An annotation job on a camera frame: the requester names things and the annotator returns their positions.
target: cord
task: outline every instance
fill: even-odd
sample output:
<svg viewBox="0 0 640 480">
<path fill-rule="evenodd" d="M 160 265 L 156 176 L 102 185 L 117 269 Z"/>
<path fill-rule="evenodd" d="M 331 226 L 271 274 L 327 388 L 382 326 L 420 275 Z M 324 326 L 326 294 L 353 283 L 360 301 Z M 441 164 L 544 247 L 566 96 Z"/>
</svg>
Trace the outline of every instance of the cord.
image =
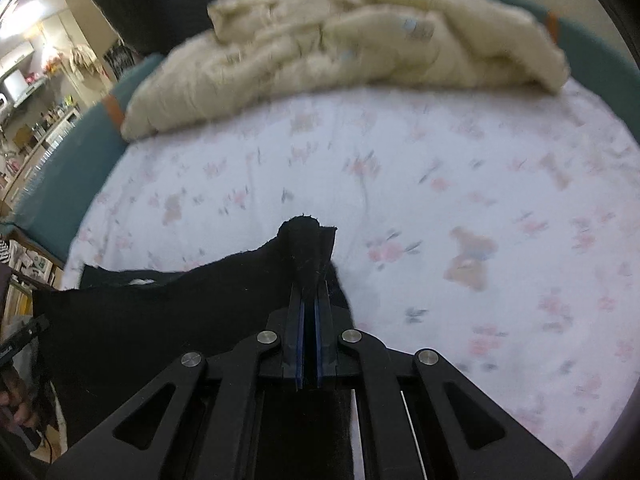
<svg viewBox="0 0 640 480">
<path fill-rule="evenodd" d="M 53 464 L 53 446 L 51 445 L 51 443 L 49 441 L 49 437 L 47 437 L 47 431 L 46 430 L 40 430 L 40 434 L 42 435 L 44 441 L 49 446 L 49 465 L 51 465 L 51 464 Z"/>
</svg>

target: teddy bear print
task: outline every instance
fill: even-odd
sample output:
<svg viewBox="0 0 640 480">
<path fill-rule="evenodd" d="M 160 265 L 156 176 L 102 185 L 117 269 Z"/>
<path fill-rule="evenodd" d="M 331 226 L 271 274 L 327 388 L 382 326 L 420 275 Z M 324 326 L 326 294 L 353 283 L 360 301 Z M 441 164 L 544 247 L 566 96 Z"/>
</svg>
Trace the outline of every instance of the teddy bear print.
<svg viewBox="0 0 640 480">
<path fill-rule="evenodd" d="M 477 236 L 462 227 L 455 227 L 449 235 L 458 241 L 460 254 L 451 260 L 444 279 L 468 286 L 476 292 L 486 289 L 487 261 L 498 245 L 485 236 Z"/>
</svg>

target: metal bolt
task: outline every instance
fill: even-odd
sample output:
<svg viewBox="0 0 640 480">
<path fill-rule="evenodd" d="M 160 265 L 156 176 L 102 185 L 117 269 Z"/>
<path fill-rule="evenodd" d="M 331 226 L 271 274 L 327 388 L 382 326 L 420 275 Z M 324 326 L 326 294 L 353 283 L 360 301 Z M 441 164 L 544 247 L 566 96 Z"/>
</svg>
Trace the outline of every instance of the metal bolt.
<svg viewBox="0 0 640 480">
<path fill-rule="evenodd" d="M 180 362 L 187 368 L 198 366 L 200 361 L 202 361 L 202 356 L 197 352 L 187 352 L 182 356 L 182 359 L 180 359 Z"/>
<path fill-rule="evenodd" d="M 360 341 L 360 339 L 362 339 L 362 334 L 357 330 L 350 328 L 342 332 L 342 339 L 347 343 L 357 343 L 358 341 Z"/>
<path fill-rule="evenodd" d="M 418 354 L 418 361 L 420 361 L 423 365 L 434 365 L 438 362 L 438 354 L 433 350 L 423 350 Z"/>
<path fill-rule="evenodd" d="M 278 338 L 278 334 L 271 330 L 263 330 L 258 334 L 258 343 L 262 343 L 263 345 L 268 345 L 276 341 Z"/>
</svg>

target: mattress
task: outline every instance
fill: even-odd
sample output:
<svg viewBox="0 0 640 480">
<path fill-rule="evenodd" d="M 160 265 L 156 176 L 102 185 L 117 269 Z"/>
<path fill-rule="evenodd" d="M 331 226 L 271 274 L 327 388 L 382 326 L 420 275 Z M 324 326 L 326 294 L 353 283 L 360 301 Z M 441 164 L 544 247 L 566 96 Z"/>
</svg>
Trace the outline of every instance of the mattress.
<svg viewBox="0 0 640 480">
<path fill-rule="evenodd" d="M 577 473 L 640 376 L 640 150 L 570 80 L 299 95 L 132 144 L 70 248 L 188 270 L 307 214 L 360 329 L 437 349 Z"/>
</svg>

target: white cabinet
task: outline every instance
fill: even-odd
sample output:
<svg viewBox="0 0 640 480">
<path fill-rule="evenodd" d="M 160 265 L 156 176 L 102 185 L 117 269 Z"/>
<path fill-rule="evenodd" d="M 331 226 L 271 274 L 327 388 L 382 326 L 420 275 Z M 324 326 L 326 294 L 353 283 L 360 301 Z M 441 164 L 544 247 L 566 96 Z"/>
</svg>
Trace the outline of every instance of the white cabinet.
<svg viewBox="0 0 640 480">
<path fill-rule="evenodd" d="M 6 56 L 0 59 L 0 76 L 11 73 L 18 63 L 31 54 L 33 54 L 33 46 L 29 41 L 23 41 Z"/>
</svg>

